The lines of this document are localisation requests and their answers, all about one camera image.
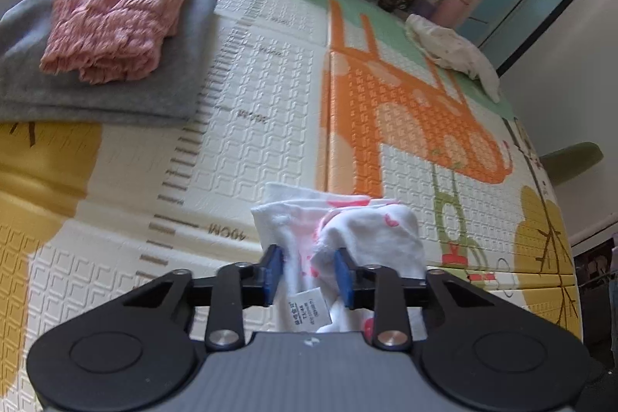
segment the wall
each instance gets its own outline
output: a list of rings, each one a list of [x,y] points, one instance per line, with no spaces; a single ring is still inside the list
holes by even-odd
[[[583,141],[605,154],[555,190],[576,241],[618,220],[617,26],[618,0],[574,0],[501,79],[540,155]]]

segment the foam play mat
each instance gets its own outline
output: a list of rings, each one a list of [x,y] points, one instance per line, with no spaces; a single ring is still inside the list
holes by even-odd
[[[507,103],[362,0],[219,0],[211,48],[183,128],[0,125],[4,411],[38,407],[25,357],[42,332],[171,269],[259,260],[268,181],[395,197],[428,264],[581,337],[554,191]],[[272,319],[251,308],[245,326]]]

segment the white cloth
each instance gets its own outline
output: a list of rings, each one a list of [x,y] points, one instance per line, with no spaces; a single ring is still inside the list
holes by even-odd
[[[498,74],[481,50],[466,38],[419,15],[408,17],[406,34],[436,65],[479,79],[487,96],[495,103],[500,101]]]
[[[342,196],[268,183],[264,204],[252,208],[263,248],[285,250],[284,278],[279,285],[276,329],[293,330],[287,298],[319,287],[332,324],[318,332],[360,331],[372,312],[345,308],[334,272],[334,253],[346,247],[359,266],[380,264],[401,277],[423,278],[425,261],[418,223],[410,208],[394,199]],[[419,308],[409,309],[413,338],[425,338]]]

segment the cartoon giraffe print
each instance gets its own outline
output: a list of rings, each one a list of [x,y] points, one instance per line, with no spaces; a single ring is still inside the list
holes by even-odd
[[[380,147],[406,153],[475,180],[499,184],[512,172],[492,135],[472,115],[451,72],[458,100],[444,88],[427,60],[436,86],[380,58],[367,15],[361,22],[368,50],[345,45],[341,6],[329,0],[331,14],[330,156],[336,160],[328,186],[336,192],[382,197]]]
[[[468,234],[467,225],[464,216],[464,207],[459,201],[459,191],[457,190],[457,184],[455,183],[455,172],[450,172],[450,184],[452,187],[452,194],[446,193],[440,190],[438,184],[438,174],[436,173],[436,165],[431,165],[431,182],[433,185],[433,191],[435,198],[433,200],[433,212],[436,216],[436,229],[438,230],[438,239],[442,246],[442,264],[449,267],[468,267],[469,253],[475,258],[477,267],[480,269],[488,269],[489,263],[487,257],[481,246]],[[452,206],[457,215],[457,222],[459,224],[459,235],[457,239],[450,238],[446,232],[446,225],[444,224],[444,207],[446,205]],[[470,281],[480,281],[484,279],[495,279],[493,275],[481,275],[479,273],[471,273],[468,275]]]

